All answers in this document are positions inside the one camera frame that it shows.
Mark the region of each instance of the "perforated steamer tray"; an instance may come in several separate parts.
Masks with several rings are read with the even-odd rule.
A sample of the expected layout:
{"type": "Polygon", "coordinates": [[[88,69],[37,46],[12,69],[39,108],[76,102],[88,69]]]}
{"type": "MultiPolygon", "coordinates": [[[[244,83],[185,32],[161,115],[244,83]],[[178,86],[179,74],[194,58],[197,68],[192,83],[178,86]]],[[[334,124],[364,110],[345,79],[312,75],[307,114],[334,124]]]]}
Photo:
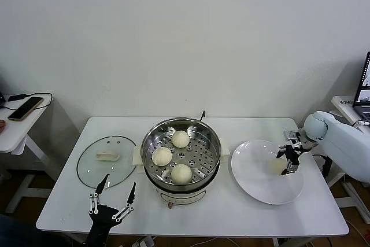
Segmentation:
{"type": "Polygon", "coordinates": [[[194,191],[205,185],[217,173],[221,156],[221,143],[217,134],[205,123],[189,118],[174,118],[154,126],[145,136],[141,159],[149,179],[162,189],[171,192],[194,191]],[[185,131],[190,142],[185,148],[175,147],[171,140],[176,131],[185,131]],[[171,162],[163,167],[153,163],[151,157],[159,147],[172,152],[171,162]],[[176,164],[191,168],[192,180],[187,184],[175,184],[171,171],[176,164]]]}
{"type": "Polygon", "coordinates": [[[188,165],[193,177],[191,182],[196,182],[209,175],[215,169],[219,158],[215,154],[214,146],[205,136],[194,131],[188,131],[190,142],[185,148],[177,148],[172,142],[172,132],[166,132],[153,141],[153,145],[148,149],[148,154],[145,159],[147,171],[166,183],[173,183],[171,179],[171,170],[176,164],[188,165]],[[157,166],[153,163],[151,156],[159,147],[166,147],[172,152],[171,163],[166,166],[157,166]]]}

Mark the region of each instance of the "wall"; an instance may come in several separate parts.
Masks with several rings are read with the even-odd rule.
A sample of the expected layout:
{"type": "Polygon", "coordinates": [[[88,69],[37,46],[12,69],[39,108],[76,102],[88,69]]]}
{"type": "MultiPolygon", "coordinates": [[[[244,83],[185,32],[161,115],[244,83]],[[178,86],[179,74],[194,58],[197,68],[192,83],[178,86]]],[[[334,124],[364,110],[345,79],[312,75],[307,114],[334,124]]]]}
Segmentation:
{"type": "Polygon", "coordinates": [[[370,41],[368,0],[0,0],[0,7],[0,86],[54,94],[50,115],[32,132],[62,160],[90,116],[205,109],[300,123],[333,95],[354,94],[370,41]]]}

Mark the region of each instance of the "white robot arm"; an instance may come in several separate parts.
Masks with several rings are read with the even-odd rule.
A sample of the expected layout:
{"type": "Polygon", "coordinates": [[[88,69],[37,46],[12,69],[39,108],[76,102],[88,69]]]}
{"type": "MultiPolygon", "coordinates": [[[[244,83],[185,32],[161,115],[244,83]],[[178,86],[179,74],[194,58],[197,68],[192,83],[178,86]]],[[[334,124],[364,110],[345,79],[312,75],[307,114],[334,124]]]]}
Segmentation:
{"type": "Polygon", "coordinates": [[[287,169],[282,175],[295,172],[299,164],[298,157],[317,144],[352,178],[370,182],[370,137],[322,111],[307,117],[292,145],[280,147],[278,157],[285,154],[288,159],[287,169]]]}
{"type": "Polygon", "coordinates": [[[370,137],[322,111],[307,117],[304,130],[348,175],[370,182],[370,137]]]}

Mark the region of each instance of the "floor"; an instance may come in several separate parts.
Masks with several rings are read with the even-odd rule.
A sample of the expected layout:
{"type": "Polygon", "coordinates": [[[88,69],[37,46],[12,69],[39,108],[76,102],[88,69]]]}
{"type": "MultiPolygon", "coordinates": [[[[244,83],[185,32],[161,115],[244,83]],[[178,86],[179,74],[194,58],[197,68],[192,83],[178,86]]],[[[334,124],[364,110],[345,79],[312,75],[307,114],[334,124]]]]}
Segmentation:
{"type": "MultiPolygon", "coordinates": [[[[13,194],[16,192],[17,187],[21,184],[26,174],[36,174],[34,181],[31,183],[31,187],[35,188],[50,188],[54,186],[54,182],[44,172],[30,172],[30,171],[12,171],[13,177],[10,180],[5,180],[0,184],[0,213],[5,213],[5,208],[11,200],[13,194]]],[[[360,194],[365,205],[370,209],[370,191],[362,187],[361,183],[350,178],[346,179],[351,181],[352,185],[356,188],[360,194]]],[[[334,197],[346,197],[347,194],[344,191],[342,185],[337,182],[331,188],[334,197]]],[[[9,215],[18,220],[35,224],[43,206],[46,203],[44,198],[23,198],[20,205],[16,209],[15,213],[9,215]]],[[[344,208],[341,209],[344,218],[353,223],[362,235],[370,234],[370,225],[363,222],[362,218],[358,214],[355,208],[344,208]]],[[[111,236],[108,240],[108,247],[130,247],[139,237],[134,236],[111,236]]],[[[156,246],[158,247],[190,247],[193,244],[207,241],[211,238],[175,238],[175,237],[157,237],[155,239],[156,246]]],[[[269,238],[234,238],[233,239],[240,247],[272,247],[272,240],[269,238]]],[[[353,246],[361,247],[367,246],[359,234],[350,227],[350,233],[344,237],[331,237],[330,238],[333,247],[341,246],[353,246]]],[[[330,243],[326,238],[319,238],[312,242],[315,247],[330,247],[330,243]]],[[[202,247],[232,247],[234,244],[227,239],[219,238],[208,243],[198,245],[202,247]]]]}

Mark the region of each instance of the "glass pot lid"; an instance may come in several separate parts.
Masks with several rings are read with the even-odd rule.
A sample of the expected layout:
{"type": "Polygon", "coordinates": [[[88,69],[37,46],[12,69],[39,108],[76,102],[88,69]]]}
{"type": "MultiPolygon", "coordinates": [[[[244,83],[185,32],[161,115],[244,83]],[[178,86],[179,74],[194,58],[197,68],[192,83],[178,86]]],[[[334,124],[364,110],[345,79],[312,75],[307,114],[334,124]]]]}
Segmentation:
{"type": "Polygon", "coordinates": [[[123,182],[133,172],[132,156],[135,143],[124,136],[108,136],[92,143],[81,154],[77,175],[88,187],[96,188],[110,173],[105,188],[123,182]]]}

